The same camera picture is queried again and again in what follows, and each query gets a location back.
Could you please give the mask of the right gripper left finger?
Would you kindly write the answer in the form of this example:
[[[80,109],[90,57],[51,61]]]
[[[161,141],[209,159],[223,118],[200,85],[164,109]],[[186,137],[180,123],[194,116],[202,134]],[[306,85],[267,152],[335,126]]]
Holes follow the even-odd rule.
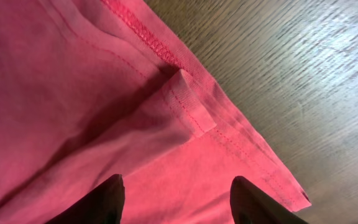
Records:
[[[124,202],[122,175],[114,174],[47,224],[120,224]]]

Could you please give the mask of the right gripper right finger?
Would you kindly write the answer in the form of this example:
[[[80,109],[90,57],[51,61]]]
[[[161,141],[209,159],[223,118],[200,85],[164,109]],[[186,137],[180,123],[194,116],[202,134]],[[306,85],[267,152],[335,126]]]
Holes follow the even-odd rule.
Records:
[[[235,224],[307,224],[243,176],[236,176],[230,189]]]

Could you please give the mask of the red printed t-shirt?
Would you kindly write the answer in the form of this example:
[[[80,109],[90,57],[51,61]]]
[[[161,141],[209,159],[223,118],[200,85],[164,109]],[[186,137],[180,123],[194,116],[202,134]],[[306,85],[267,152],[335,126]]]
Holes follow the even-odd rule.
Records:
[[[0,1],[0,223],[45,223],[110,176],[123,223],[231,223],[243,176],[310,201],[143,1]]]

